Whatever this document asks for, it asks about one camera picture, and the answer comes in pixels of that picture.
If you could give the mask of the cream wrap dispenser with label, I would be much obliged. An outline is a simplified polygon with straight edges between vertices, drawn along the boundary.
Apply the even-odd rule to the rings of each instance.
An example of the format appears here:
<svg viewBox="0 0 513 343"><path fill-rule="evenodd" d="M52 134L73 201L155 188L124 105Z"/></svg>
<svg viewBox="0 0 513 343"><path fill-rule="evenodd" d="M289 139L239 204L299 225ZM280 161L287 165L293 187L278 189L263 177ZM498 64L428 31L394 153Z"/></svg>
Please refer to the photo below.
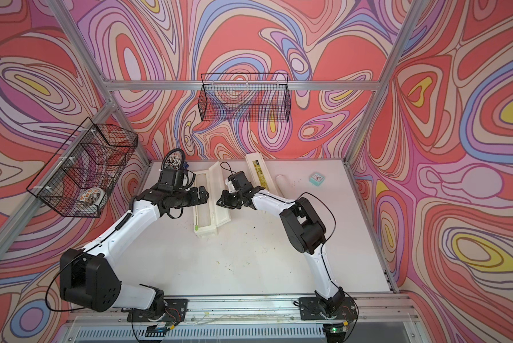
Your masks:
<svg viewBox="0 0 513 343"><path fill-rule="evenodd" d="M208 169L196 172L195 185L204 187L209 193L209 199L206 204L194 208L194 233L197 237L218 234L218 228L232 220L229 210L216 204L226 189L220 163L216 162Z"/></svg>

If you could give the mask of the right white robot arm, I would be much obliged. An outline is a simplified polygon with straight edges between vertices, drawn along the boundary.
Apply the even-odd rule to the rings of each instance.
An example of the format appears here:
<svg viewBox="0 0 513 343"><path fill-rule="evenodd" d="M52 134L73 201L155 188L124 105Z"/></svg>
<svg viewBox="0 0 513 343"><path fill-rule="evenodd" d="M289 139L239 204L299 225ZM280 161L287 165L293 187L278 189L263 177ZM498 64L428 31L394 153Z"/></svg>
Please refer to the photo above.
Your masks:
<svg viewBox="0 0 513 343"><path fill-rule="evenodd" d="M227 189L216 205L228 210L249 207L278 217L290 244L305 256L314 277L317 313L325 318L334 317L345 301L345 293L329 271L325 249L327 230L311 202L305 197L288 200L264 187L254 186L243 171L228 176L224 182Z"/></svg>

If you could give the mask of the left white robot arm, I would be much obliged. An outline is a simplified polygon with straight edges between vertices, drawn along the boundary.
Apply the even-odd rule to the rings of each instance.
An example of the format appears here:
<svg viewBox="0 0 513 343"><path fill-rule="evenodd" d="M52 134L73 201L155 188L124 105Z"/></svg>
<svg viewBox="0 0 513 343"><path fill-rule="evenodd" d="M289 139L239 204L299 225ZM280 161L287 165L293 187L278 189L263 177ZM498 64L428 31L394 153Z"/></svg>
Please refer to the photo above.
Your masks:
<svg viewBox="0 0 513 343"><path fill-rule="evenodd" d="M103 234L78 250L63 253L57 275L60 298L95 312L118 308L135 311L151 322L161 320L167 310L163 291L122 282L115 266L130 244L158 219L170 216L172 210L208 202L208 191L196 187L195 179L185 169L162 170L159 181L133 197L127 212Z"/></svg>

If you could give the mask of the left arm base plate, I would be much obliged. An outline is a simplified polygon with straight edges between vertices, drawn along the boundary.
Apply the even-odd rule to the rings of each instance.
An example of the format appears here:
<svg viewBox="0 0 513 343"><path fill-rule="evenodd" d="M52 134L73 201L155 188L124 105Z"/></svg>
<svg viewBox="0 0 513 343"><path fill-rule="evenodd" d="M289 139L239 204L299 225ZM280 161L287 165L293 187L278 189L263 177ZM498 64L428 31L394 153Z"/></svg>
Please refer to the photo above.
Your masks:
<svg viewBox="0 0 513 343"><path fill-rule="evenodd" d="M159 300L148 310L131 310L127 316L128 322L154 323L165 322L179 324L185 320L189 300L185 298L169 298Z"/></svg>

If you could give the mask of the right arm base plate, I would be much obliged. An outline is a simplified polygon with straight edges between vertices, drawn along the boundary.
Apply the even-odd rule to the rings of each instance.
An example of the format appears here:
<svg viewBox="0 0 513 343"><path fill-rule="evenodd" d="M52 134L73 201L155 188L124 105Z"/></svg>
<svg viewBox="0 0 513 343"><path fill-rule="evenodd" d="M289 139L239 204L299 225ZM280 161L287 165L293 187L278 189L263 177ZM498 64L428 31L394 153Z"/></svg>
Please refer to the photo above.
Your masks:
<svg viewBox="0 0 513 343"><path fill-rule="evenodd" d="M321 297L300 297L293 301L303 321L343 320L352 322L358 318L358 310L352 298L343 296L324 300Z"/></svg>

